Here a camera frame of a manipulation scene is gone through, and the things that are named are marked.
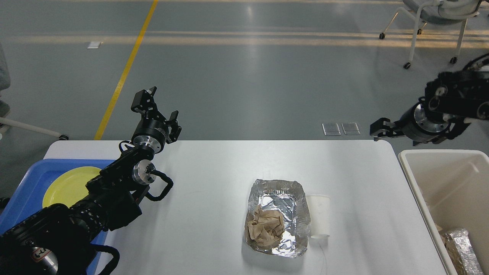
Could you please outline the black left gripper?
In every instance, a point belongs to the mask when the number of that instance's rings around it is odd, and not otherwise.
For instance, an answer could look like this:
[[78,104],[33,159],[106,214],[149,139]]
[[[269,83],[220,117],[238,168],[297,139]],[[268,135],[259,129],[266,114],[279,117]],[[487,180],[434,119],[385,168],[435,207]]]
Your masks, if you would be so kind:
[[160,153],[165,144],[176,142],[182,131],[178,124],[179,111],[173,111],[168,120],[158,112],[154,101],[156,91],[157,87],[151,87],[137,92],[131,105],[131,111],[142,117],[131,142],[136,147],[151,148],[155,154]]

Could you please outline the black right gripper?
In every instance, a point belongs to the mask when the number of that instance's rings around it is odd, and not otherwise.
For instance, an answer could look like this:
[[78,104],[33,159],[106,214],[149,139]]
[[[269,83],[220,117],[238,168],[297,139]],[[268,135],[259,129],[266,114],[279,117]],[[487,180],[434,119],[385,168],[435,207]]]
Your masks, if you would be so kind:
[[386,117],[377,119],[370,125],[369,135],[375,141],[386,138],[395,138],[397,132],[407,136],[416,146],[420,143],[438,144],[443,141],[449,130],[449,122],[431,121],[423,107],[417,103],[406,111],[399,120],[394,123]]

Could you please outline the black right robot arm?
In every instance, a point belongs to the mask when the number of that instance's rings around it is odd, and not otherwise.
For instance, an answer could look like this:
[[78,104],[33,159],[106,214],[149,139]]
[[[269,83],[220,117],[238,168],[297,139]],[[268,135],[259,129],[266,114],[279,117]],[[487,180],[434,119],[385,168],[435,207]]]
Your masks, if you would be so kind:
[[453,140],[473,121],[488,120],[488,85],[488,54],[483,54],[461,70],[439,73],[399,120],[381,117],[370,125],[369,134],[376,141],[407,137],[414,146]]

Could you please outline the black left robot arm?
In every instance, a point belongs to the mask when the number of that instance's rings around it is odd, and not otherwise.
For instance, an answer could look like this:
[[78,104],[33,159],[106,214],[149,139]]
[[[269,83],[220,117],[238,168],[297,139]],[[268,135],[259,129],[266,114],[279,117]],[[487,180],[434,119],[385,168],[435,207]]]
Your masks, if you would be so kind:
[[112,259],[101,270],[110,275],[120,261],[117,249],[93,244],[102,231],[127,226],[142,214],[144,198],[160,201],[173,181],[152,160],[164,145],[176,142],[178,111],[167,119],[154,101],[157,87],[134,96],[131,110],[141,120],[121,155],[86,184],[88,195],[68,207],[55,203],[1,235],[2,275],[85,275],[99,252]]

